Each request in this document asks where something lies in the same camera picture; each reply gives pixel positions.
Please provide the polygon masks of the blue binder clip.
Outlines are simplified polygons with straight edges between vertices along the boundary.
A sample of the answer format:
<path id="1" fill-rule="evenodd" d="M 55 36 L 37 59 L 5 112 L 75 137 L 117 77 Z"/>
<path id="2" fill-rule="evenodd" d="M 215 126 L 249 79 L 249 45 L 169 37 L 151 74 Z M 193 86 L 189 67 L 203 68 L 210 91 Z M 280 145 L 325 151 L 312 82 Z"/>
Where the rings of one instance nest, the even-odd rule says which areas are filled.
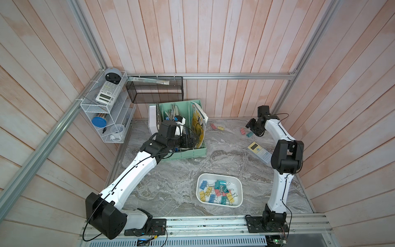
<path id="1" fill-rule="evenodd" d="M 208 182 L 206 181 L 206 180 L 204 180 L 202 183 L 201 183 L 201 185 L 200 185 L 200 189 L 201 190 L 205 190 L 205 188 L 207 187 L 207 184 L 208 184 Z"/>
<path id="2" fill-rule="evenodd" d="M 208 202 L 209 203 L 215 203 L 216 197 L 217 196 L 215 194 L 211 194 Z"/>

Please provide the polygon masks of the white plastic storage box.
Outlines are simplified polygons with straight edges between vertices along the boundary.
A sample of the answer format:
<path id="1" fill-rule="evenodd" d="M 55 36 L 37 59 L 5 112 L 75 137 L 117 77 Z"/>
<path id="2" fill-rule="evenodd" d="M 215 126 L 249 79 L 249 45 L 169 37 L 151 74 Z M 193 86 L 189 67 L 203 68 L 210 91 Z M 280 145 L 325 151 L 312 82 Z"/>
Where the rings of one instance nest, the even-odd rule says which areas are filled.
<path id="1" fill-rule="evenodd" d="M 202 191 L 199 187 L 201 183 L 206 180 L 208 182 L 207 187 L 211 186 L 213 187 L 212 194 L 215 194 L 215 182 L 217 180 L 223 181 L 223 184 L 221 186 L 220 192 L 221 196 L 216 197 L 215 203 L 209 203 L 209 197 L 206 196 L 206 201 L 202 202 L 199 198 L 199 191 Z M 229 201 L 227 200 L 226 205 L 222 205 L 221 202 L 221 197 L 226 196 L 226 194 L 230 192 L 233 197 L 235 202 L 233 204 L 230 204 Z M 238 208 L 242 205 L 243 203 L 243 187 L 241 181 L 233 176 L 226 176 L 226 175 L 217 175 L 217 174 L 208 174 L 204 173 L 201 174 L 196 183 L 196 197 L 200 203 L 203 204 L 208 204 L 208 205 L 215 205 L 215 206 L 222 206 L 222 207 L 229 207 L 229 208 Z"/>

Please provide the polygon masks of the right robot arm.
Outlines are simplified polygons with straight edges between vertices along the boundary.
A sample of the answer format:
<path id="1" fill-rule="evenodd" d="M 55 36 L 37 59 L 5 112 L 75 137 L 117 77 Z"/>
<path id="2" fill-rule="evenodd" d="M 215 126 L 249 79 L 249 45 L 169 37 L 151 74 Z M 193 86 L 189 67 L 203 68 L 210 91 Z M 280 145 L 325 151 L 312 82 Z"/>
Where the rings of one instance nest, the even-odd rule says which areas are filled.
<path id="1" fill-rule="evenodd" d="M 277 142 L 271 156 L 273 188 L 261 218 L 261 227 L 265 231 L 277 231 L 286 223 L 288 193 L 295 174 L 302 168 L 304 143 L 294 139 L 276 116 L 252 118 L 246 127 L 256 136 L 262 136 L 267 131 Z"/>

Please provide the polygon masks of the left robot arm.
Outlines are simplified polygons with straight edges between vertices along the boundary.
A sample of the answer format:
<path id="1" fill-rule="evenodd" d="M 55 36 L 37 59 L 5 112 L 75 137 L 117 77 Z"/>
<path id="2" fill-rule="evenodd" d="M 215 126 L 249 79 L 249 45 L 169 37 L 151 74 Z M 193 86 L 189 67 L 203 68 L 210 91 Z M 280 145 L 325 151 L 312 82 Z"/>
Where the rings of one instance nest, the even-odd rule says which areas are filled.
<path id="1" fill-rule="evenodd" d="M 124 230 L 152 231 L 153 216 L 143 209 L 125 213 L 122 209 L 129 195 L 161 160 L 199 145 L 199 136 L 179 121 L 165 120 L 158 132 L 143 143 L 132 163 L 100 193 L 90 193 L 85 200 L 86 224 L 108 239 Z"/>

